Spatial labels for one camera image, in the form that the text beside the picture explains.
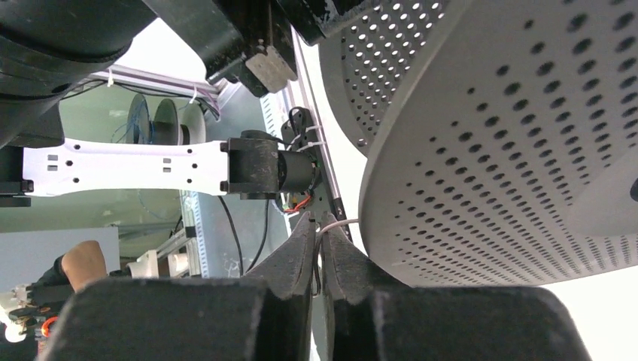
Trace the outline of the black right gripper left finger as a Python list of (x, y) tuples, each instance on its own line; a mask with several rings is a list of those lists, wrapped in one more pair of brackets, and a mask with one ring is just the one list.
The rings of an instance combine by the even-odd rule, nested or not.
[(240, 278), (106, 278), (65, 304), (40, 360), (306, 360), (313, 213)]

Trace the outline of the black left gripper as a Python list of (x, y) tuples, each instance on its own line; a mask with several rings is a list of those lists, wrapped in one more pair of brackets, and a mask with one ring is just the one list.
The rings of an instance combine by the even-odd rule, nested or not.
[(147, 1), (203, 61), (206, 80), (241, 83), (256, 97), (297, 79), (294, 35), (314, 46), (378, 6), (377, 1)]

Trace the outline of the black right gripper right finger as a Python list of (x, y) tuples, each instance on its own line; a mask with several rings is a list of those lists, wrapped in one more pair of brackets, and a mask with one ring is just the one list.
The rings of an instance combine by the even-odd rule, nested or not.
[(330, 360), (588, 360), (567, 308), (538, 287), (410, 287), (321, 217)]

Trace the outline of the dark grey perforated spool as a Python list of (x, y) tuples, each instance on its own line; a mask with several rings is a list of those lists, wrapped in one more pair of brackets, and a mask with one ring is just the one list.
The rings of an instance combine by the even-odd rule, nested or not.
[(366, 156), (359, 227), (402, 282), (637, 264), (637, 3), (396, 1), (319, 46)]

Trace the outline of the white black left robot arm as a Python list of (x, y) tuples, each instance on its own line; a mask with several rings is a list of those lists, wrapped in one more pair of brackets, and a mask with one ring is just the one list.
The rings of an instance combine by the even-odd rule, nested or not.
[(202, 109), (182, 125), (173, 101), (130, 106), (120, 140), (67, 138), (59, 106), (108, 70), (154, 20), (202, 60), (205, 78), (261, 97), (297, 78), (293, 36), (314, 45), (371, 11), (374, 1), (3, 1), (1, 3), (1, 204), (88, 190), (187, 190), (243, 199), (311, 193), (317, 157), (255, 130), (206, 141)]

